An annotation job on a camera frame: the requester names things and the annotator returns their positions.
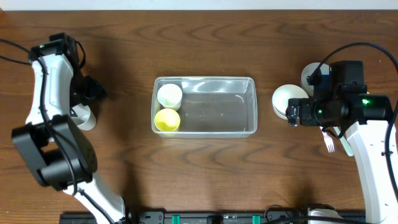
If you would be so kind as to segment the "white plastic cup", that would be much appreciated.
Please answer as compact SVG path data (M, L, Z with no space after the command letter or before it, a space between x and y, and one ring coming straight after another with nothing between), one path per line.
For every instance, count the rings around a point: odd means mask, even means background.
M157 99L164 108L177 111L182 103L182 95L182 89L179 86L169 83L160 87Z

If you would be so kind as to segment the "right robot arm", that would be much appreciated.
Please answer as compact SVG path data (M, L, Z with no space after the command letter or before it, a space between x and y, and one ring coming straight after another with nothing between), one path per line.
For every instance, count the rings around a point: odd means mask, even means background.
M397 223L397 199L386 160L397 161L395 131L388 130L393 111L386 95L371 95L364 82L361 61L307 65L302 86L310 98L288 100L286 117L291 126L339 127L358 167L368 223Z

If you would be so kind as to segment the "yellow plastic cup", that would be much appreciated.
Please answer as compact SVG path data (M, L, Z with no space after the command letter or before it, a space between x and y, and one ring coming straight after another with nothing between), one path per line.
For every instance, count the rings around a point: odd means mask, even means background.
M179 114L170 108L158 111L154 118L154 123L159 131L178 131L180 127Z

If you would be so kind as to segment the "grey plastic cup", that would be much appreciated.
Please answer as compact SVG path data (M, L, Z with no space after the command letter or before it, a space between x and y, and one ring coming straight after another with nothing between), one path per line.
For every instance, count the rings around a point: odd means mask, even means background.
M77 127L83 131L92 130L96 126L96 117L89 106L76 105L71 108L70 115Z

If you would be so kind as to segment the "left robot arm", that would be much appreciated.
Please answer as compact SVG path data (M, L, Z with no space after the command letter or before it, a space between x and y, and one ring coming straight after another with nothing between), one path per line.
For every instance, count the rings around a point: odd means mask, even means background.
M35 180L75 197L96 223L131 223L122 196L97 172L95 150L83 134L96 125L89 105L105 89L81 69L85 59L79 41L65 33L28 50L34 71L34 99L25 125L12 130L13 144Z

